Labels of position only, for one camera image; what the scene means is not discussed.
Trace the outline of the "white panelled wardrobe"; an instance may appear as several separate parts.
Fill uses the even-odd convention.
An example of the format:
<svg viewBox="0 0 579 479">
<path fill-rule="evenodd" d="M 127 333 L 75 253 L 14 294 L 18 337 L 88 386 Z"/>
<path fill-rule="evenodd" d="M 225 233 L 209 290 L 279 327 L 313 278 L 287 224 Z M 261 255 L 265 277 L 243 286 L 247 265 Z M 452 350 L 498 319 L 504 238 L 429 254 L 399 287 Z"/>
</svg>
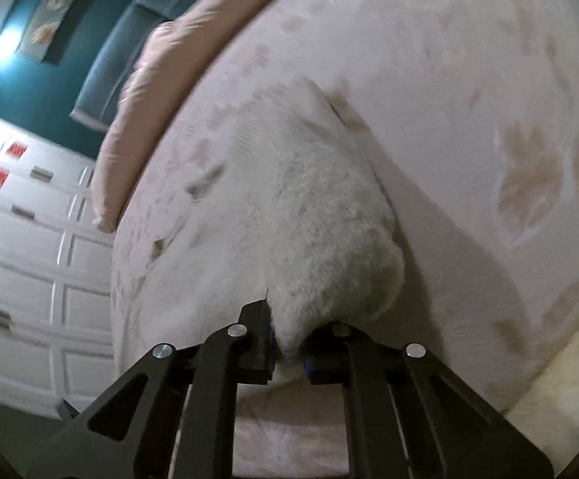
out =
<svg viewBox="0 0 579 479">
<path fill-rule="evenodd" d="M 48 418 L 113 380 L 113 240 L 93 224 L 92 170 L 0 119 L 0 403 Z"/>
</svg>

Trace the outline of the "pink folded duvet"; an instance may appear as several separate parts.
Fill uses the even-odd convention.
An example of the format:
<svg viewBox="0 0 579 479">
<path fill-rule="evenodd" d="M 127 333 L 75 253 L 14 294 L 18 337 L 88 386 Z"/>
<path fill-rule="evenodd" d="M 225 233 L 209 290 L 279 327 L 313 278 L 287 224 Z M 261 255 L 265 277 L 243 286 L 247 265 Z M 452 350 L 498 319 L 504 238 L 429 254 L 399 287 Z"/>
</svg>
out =
<svg viewBox="0 0 579 479">
<path fill-rule="evenodd" d="M 273 0 L 198 0 L 157 26 L 124 84 L 90 185 L 93 225 L 114 232 L 178 108 L 214 59 Z"/>
</svg>

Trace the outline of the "floral wall painting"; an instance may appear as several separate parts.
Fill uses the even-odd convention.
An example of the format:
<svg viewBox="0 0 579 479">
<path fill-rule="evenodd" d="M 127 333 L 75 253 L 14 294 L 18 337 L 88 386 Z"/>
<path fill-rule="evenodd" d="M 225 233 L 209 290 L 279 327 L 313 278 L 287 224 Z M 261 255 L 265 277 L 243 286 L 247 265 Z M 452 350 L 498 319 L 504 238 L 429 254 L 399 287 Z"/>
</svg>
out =
<svg viewBox="0 0 579 479">
<path fill-rule="evenodd" d="M 18 52 L 43 62 L 74 0 L 40 0 L 19 43 Z"/>
</svg>

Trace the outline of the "white fluffy rug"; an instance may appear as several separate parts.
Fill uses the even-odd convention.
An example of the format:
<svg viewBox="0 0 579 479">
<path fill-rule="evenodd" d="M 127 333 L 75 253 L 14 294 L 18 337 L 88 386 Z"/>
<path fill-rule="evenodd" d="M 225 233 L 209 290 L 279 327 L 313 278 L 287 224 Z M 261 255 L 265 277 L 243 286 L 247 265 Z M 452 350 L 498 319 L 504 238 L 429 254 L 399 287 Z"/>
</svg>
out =
<svg viewBox="0 0 579 479">
<path fill-rule="evenodd" d="M 551 461 L 555 473 L 579 453 L 579 329 L 506 413 Z"/>
</svg>

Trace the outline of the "beige sweater with black hearts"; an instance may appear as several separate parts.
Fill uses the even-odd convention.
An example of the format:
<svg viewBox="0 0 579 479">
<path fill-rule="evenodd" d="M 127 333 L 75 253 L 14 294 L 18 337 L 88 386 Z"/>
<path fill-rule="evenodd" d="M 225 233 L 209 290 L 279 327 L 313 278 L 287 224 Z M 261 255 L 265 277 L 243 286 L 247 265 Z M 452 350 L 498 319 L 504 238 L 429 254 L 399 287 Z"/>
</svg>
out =
<svg viewBox="0 0 579 479">
<path fill-rule="evenodd" d="M 396 218 L 367 156 L 312 80 L 235 123 L 226 172 L 194 209 L 186 248 L 212 282 L 264 297 L 284 374 L 320 325 L 373 321 L 404 282 Z"/>
</svg>

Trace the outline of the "teal upholstered headboard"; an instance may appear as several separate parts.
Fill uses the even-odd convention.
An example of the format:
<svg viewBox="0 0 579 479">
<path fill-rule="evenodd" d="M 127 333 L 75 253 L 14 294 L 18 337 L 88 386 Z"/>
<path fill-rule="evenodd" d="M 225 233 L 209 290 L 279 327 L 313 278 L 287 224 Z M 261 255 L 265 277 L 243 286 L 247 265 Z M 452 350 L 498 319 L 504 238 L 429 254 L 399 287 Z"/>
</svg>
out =
<svg viewBox="0 0 579 479">
<path fill-rule="evenodd" d="M 131 0 L 93 61 L 77 95 L 71 118 L 84 127 L 107 132 L 122 88 L 152 30 L 175 20 L 196 0 Z"/>
</svg>

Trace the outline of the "pink floral bed sheet mattress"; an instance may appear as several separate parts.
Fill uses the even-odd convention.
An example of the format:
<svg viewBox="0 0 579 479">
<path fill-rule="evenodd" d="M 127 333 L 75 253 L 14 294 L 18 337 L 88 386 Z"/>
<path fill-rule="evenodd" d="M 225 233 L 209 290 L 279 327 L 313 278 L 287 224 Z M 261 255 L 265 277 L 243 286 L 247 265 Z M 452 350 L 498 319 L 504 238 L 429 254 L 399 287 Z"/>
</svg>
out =
<svg viewBox="0 0 579 479">
<path fill-rule="evenodd" d="M 115 229 L 116 369 L 187 347 L 244 299 L 186 248 L 226 172 L 235 123 L 312 80 L 367 156 L 396 218 L 402 289 L 352 322 L 419 342 L 506 413 L 579 329 L 579 0 L 273 0 L 194 85 Z M 279 366 L 242 389 L 234 469 L 347 468 L 343 398 Z"/>
</svg>

